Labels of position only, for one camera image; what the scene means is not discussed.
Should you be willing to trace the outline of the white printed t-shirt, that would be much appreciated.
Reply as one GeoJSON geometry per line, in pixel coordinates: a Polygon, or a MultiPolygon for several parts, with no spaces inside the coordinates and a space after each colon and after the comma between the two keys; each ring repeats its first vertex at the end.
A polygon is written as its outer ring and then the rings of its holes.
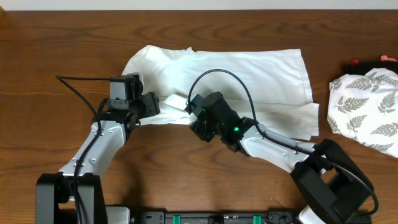
{"type": "Polygon", "coordinates": [[[189,94],[220,92],[239,116],[257,120],[289,138],[319,135],[319,105],[313,102],[299,49],[264,52],[206,52],[147,45],[130,58],[123,75],[139,72],[144,92],[160,98],[160,114],[142,124],[184,124],[189,94]]]}

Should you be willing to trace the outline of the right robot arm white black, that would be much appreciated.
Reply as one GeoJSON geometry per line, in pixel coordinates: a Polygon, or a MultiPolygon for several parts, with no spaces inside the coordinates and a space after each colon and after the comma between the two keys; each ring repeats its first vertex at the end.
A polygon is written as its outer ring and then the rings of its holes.
{"type": "Polygon", "coordinates": [[[320,144],[277,134],[252,118],[240,117],[220,92],[195,95],[187,111],[196,117],[189,127],[202,140],[219,136],[229,150],[263,159],[290,174],[307,206],[297,223],[370,223],[360,212],[374,187],[361,169],[331,139],[320,144]]]}

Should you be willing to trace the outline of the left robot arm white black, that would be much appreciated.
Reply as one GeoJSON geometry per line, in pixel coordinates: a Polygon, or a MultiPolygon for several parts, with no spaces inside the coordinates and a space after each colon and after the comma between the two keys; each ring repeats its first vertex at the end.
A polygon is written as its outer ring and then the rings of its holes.
{"type": "Polygon", "coordinates": [[[144,93],[139,72],[108,78],[109,98],[93,112],[91,131],[77,153],[35,189],[36,223],[132,223],[131,210],[106,205],[101,181],[113,157],[141,125],[160,113],[159,98],[144,93]]]}

